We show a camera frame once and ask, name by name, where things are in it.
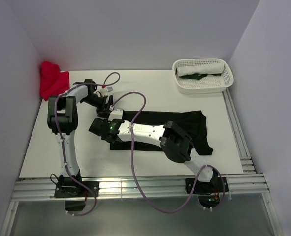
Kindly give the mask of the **black t shirt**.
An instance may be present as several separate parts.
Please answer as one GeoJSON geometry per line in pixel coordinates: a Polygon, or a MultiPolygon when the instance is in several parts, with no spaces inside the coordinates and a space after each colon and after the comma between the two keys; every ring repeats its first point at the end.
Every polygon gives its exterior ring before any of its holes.
{"type": "MultiPolygon", "coordinates": [[[[124,111],[123,119],[132,121],[132,118],[136,115],[137,111],[124,111]]],[[[206,116],[202,111],[190,111],[190,112],[155,112],[155,111],[143,111],[138,115],[135,122],[145,125],[163,125],[168,121],[175,122],[185,132],[187,132],[192,143],[201,156],[212,155],[213,149],[209,146],[207,140],[207,126],[206,116]]],[[[115,142],[110,144],[110,150],[130,150],[131,141],[128,142],[115,142]]],[[[156,145],[134,142],[134,150],[138,151],[161,151],[162,149],[156,145]]]]}

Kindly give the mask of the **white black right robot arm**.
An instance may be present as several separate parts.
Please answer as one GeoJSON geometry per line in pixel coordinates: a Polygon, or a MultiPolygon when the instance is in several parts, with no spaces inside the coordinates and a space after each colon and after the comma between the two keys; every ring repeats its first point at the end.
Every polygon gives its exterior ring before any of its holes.
{"type": "Polygon", "coordinates": [[[165,125],[144,125],[96,118],[89,132],[111,144],[132,141],[158,146],[170,161],[184,164],[194,174],[199,174],[203,190],[210,192],[218,185],[213,169],[200,157],[189,134],[172,121],[165,125]]]}

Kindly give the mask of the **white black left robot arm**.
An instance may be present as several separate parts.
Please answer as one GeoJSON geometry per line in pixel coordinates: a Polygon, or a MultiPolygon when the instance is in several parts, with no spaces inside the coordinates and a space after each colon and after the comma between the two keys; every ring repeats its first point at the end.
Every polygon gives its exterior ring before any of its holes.
{"type": "Polygon", "coordinates": [[[113,96],[107,95],[112,87],[102,85],[105,91],[98,91],[97,87],[93,80],[86,79],[48,100],[47,125],[58,142],[61,163],[56,191],[70,196],[79,196],[86,190],[75,151],[75,131],[79,122],[77,104],[87,103],[96,108],[98,116],[108,118],[114,103],[113,96]]]}

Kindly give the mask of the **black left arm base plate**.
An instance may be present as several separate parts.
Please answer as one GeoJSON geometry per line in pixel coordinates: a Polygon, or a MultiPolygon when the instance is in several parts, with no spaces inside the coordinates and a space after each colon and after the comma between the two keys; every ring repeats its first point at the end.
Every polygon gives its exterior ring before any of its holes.
{"type": "Polygon", "coordinates": [[[57,178],[54,198],[97,197],[99,193],[98,181],[82,181],[81,176],[73,176],[80,182],[74,182],[70,177],[60,175],[57,178]]]}

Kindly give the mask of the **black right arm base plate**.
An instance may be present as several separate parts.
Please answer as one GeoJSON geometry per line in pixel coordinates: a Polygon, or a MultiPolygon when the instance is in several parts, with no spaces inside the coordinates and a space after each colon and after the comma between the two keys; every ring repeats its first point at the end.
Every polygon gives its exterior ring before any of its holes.
{"type": "Polygon", "coordinates": [[[211,178],[210,182],[200,182],[198,181],[194,187],[193,194],[211,194],[219,191],[222,193],[223,191],[228,192],[229,186],[227,183],[227,178],[219,176],[214,176],[211,178]]]}

